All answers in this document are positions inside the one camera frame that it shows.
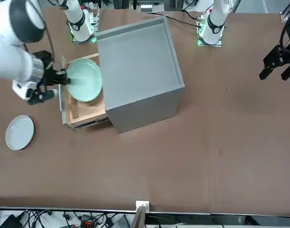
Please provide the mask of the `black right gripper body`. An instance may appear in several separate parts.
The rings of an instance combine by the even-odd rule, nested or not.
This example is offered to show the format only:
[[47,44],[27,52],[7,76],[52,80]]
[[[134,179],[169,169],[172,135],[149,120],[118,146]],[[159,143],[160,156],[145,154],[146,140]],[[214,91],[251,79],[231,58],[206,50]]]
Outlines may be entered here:
[[44,86],[53,86],[57,84],[57,75],[56,70],[53,68],[54,60],[52,54],[48,51],[42,51],[41,60],[44,65],[44,75],[41,80],[42,85]]

